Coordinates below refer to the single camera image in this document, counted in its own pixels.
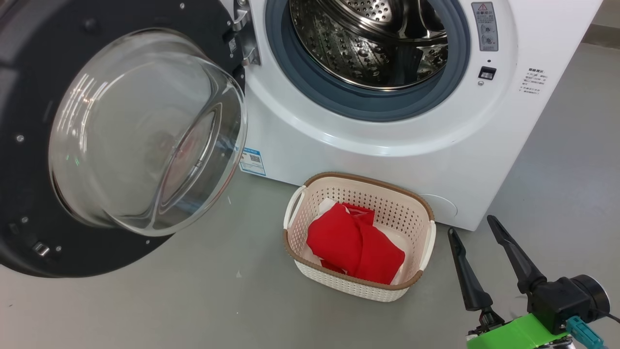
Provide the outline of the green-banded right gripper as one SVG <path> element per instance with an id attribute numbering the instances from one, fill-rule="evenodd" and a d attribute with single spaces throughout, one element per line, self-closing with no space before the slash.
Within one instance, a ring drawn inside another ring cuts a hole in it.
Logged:
<path id="1" fill-rule="evenodd" d="M 520 293 L 531 293 L 538 285 L 546 283 L 547 278 L 498 218 L 487 216 L 487 222 L 497 243 L 503 247 L 509 258 Z M 563 323 L 559 328 L 560 333 L 554 335 L 533 314 L 505 322 L 495 311 L 484 311 L 492 306 L 493 300 L 479 283 L 455 228 L 448 229 L 448 240 L 465 309 L 481 311 L 480 325 L 467 336 L 468 349 L 568 349 L 572 346 L 571 335 L 576 317 Z"/>

